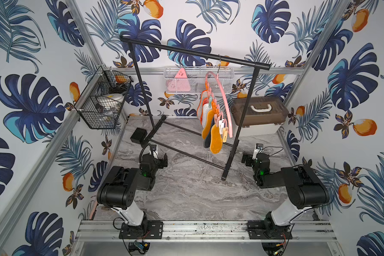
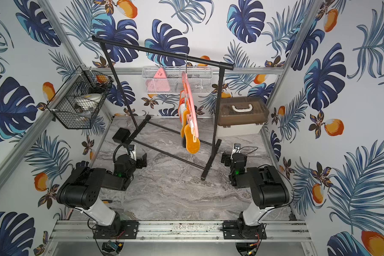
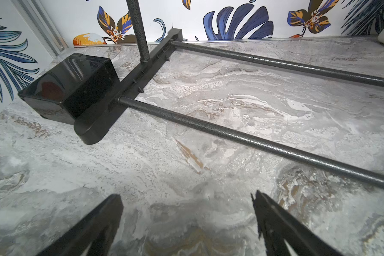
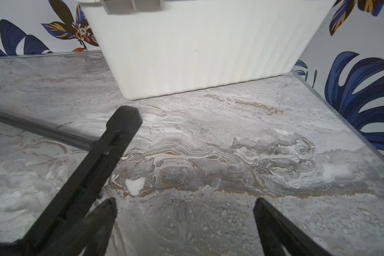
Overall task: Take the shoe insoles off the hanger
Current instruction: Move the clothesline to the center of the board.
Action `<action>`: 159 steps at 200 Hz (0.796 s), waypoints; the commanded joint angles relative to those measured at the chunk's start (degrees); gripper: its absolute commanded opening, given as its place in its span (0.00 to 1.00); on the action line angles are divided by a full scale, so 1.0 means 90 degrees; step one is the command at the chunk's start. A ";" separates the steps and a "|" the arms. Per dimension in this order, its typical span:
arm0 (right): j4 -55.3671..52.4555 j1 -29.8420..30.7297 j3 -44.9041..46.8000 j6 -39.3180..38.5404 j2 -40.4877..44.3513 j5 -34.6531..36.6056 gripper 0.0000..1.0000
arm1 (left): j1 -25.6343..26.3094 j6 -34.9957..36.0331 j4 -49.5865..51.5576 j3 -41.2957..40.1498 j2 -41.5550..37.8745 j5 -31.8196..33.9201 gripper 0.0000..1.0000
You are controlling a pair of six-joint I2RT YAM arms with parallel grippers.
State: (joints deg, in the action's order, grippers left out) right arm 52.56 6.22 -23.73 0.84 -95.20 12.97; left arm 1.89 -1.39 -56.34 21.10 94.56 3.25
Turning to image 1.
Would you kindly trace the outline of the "orange shoe insole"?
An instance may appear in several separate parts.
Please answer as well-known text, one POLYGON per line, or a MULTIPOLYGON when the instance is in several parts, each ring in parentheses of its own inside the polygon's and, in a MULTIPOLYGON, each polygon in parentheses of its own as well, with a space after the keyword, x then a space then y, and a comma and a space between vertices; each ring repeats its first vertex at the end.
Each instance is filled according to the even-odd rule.
POLYGON ((213 154, 218 154, 223 146, 223 139, 219 133, 219 128, 214 125, 211 128, 211 142, 210 142, 210 151, 213 154))
POLYGON ((202 139, 206 139, 207 136, 209 135, 213 118, 214 118, 213 109, 208 110, 204 114, 203 120, 206 121, 206 123, 205 123, 205 126, 203 127, 202 139))

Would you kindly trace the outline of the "pink clip hanger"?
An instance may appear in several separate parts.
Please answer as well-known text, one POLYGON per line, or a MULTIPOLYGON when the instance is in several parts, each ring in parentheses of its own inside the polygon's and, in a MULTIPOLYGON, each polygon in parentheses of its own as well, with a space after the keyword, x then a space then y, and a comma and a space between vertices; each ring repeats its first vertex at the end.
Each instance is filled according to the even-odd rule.
POLYGON ((233 137, 233 124, 232 124, 232 120, 231 120, 229 104, 228 104, 228 101, 227 101, 227 98, 226 98, 224 87, 223 87, 223 85, 221 84, 221 82, 219 80, 219 70, 220 70, 220 67, 221 67, 221 65, 218 66, 218 71, 217 71, 216 75, 213 72, 211 72, 211 71, 207 72, 207 74, 205 75, 205 85, 207 85, 208 88, 210 88, 210 85, 209 85, 209 82, 208 82, 208 77, 209 77, 210 74, 212 74, 212 76, 215 78, 215 80, 216 80, 216 82, 218 84, 219 90, 220 90, 222 98, 223 98, 224 108, 225 108, 226 115, 227 115, 228 135, 229 135, 230 138, 232 138, 233 137))

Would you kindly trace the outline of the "dark grey shoe insole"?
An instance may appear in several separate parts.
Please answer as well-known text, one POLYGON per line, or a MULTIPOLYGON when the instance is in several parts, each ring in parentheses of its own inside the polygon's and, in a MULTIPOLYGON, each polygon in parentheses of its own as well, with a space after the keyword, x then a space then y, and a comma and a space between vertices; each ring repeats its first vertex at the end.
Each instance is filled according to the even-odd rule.
POLYGON ((215 125, 215 120, 213 118, 212 121, 211 121, 211 125, 209 127, 209 133, 208 133, 207 137, 204 140, 204 148, 210 148, 210 144, 211 144, 211 129, 212 129, 212 127, 214 125, 215 125))

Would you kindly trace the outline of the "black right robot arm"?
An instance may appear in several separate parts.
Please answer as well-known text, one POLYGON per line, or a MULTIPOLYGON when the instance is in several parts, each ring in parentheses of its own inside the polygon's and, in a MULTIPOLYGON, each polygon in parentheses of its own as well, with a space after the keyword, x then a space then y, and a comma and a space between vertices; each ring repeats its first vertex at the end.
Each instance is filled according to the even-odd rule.
POLYGON ((330 195, 323 182, 308 165, 283 167, 271 172, 270 156, 258 152, 244 153, 242 163, 253 169, 255 183, 261 189, 284 187, 288 194, 278 208, 266 214, 262 221, 248 221, 251 240, 291 239, 291 222, 302 213, 329 203, 330 195))

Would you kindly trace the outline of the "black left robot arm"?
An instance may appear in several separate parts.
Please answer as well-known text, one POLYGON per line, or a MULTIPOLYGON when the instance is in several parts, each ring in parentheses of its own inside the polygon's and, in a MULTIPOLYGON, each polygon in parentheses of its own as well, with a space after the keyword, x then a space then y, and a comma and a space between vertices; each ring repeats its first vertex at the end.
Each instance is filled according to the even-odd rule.
POLYGON ((156 173, 167 167, 168 158, 158 157, 156 145, 147 144, 139 155, 138 168, 113 166, 97 192, 97 202, 115 211, 123 220, 119 228, 122 240, 160 240, 163 222, 148 220, 134 201, 136 191, 151 191, 156 173))

